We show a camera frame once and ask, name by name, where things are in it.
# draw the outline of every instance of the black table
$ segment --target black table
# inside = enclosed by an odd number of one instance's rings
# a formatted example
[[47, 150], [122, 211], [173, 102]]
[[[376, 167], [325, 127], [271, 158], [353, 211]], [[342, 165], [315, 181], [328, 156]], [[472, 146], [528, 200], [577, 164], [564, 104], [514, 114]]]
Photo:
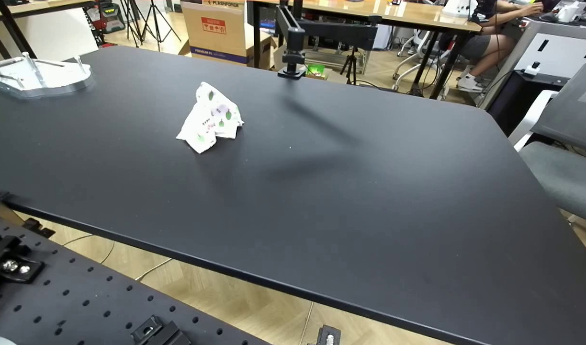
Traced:
[[[451, 342], [586, 344], [586, 252], [474, 108], [129, 49], [0, 96], [11, 206]], [[246, 127], [175, 141], [208, 81]]]

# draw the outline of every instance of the light stand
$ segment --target light stand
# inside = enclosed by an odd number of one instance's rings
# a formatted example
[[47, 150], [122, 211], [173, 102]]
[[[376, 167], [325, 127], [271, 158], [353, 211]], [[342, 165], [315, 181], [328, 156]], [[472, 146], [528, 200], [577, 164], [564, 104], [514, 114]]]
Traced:
[[305, 75], [305, 70], [300, 68], [300, 64], [305, 64], [307, 56], [304, 52], [305, 49], [305, 37], [325, 37], [334, 39], [344, 45], [353, 47], [353, 54], [348, 58], [342, 73], [348, 73], [348, 83], [357, 85], [357, 52], [359, 49], [372, 50], [378, 22], [382, 18], [374, 16], [371, 18], [369, 26], [344, 26], [344, 24], [317, 24], [317, 22], [302, 22], [302, 8], [304, 0], [294, 3], [294, 14], [288, 8], [288, 0], [282, 0], [281, 6], [277, 6], [277, 24], [282, 37], [286, 37], [288, 49], [282, 56], [282, 62], [288, 66], [284, 72], [281, 72], [281, 77], [286, 79], [302, 79]]
[[123, 10], [123, 18], [125, 18], [125, 35], [129, 39], [129, 35], [135, 39], [137, 49], [141, 49], [143, 41], [143, 33], [141, 33], [141, 20], [146, 22], [146, 18], [143, 16], [139, 3], [137, 0], [122, 0], [122, 10]]
[[[154, 22], [156, 22], [156, 33], [150, 29], [150, 20], [152, 20], [152, 18], [154, 18]], [[166, 33], [166, 37], [162, 37], [160, 18], [166, 22], [166, 26], [168, 26], [168, 29], [169, 29], [169, 31]], [[162, 47], [162, 45], [168, 41], [168, 37], [169, 37], [171, 33], [175, 33], [175, 37], [177, 37], [179, 43], [181, 43], [179, 33], [177, 33], [175, 27], [168, 22], [168, 18], [164, 16], [164, 12], [156, 6], [156, 0], [152, 0], [152, 6], [148, 8], [146, 20], [145, 20], [145, 29], [143, 29], [143, 35], [141, 35], [143, 43], [145, 43], [145, 39], [146, 39], [146, 31], [158, 41], [158, 47]]]

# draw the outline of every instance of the cable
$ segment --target cable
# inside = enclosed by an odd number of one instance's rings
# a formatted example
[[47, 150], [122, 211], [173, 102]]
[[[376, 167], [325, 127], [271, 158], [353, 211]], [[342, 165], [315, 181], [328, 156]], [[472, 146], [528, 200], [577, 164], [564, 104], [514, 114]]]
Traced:
[[156, 265], [154, 269], [146, 271], [146, 273], [139, 279], [139, 282], [143, 282], [146, 277], [150, 277], [152, 273], [160, 271], [162, 267], [166, 267], [166, 265], [169, 265], [169, 263], [173, 263], [173, 261], [175, 261], [175, 259], [168, 259], [168, 261], [164, 261], [162, 265]]
[[112, 242], [110, 252], [106, 254], [106, 257], [101, 261], [102, 265], [114, 256], [118, 242]]
[[81, 242], [81, 240], [85, 240], [85, 238], [95, 238], [95, 236], [93, 236], [93, 234], [85, 234], [85, 236], [79, 236], [79, 238], [76, 238], [76, 240], [64, 242], [62, 246], [68, 248], [68, 246], [72, 246], [72, 244], [76, 244], [76, 242]]
[[300, 344], [305, 344], [305, 338], [309, 336], [309, 328], [311, 328], [311, 319], [315, 315], [315, 303], [311, 302], [309, 305], [309, 313], [307, 313], [307, 319], [305, 319], [305, 325], [302, 328], [302, 342]]

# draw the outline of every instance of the chair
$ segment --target chair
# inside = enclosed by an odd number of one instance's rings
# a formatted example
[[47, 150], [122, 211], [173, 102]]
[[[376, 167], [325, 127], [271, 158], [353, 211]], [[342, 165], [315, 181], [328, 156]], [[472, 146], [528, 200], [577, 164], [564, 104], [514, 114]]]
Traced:
[[[394, 73], [394, 91], [399, 91], [401, 89], [401, 83], [411, 75], [411, 73], [416, 73], [420, 68], [422, 68], [422, 62], [424, 62], [424, 56], [428, 52], [428, 41], [430, 41], [430, 31], [426, 33], [426, 37], [422, 39], [422, 45], [418, 47], [418, 52], [411, 58], [407, 58], [405, 62], [401, 62], [397, 68], [395, 68], [395, 73]], [[434, 83], [438, 83], [438, 77], [441, 75], [451, 52], [455, 49], [455, 37], [443, 37], [439, 39], [439, 45], [436, 47], [436, 50], [432, 52], [430, 60], [428, 60], [428, 68], [426, 68], [426, 77], [428, 77], [428, 72], [430, 70], [436, 70], [434, 73], [434, 81], [430, 83], [430, 87]], [[409, 66], [413, 60], [418, 60], [413, 68], [401, 72], [405, 66]]]
[[[531, 142], [533, 135], [560, 146]], [[545, 91], [510, 142], [556, 204], [586, 219], [586, 66], [562, 93]]]
[[409, 41], [405, 41], [405, 45], [401, 47], [401, 50], [397, 52], [399, 58], [403, 56], [413, 56], [416, 54], [416, 50], [420, 47], [424, 47], [424, 43], [428, 41], [430, 31], [418, 31], [415, 29], [413, 35], [409, 37]]

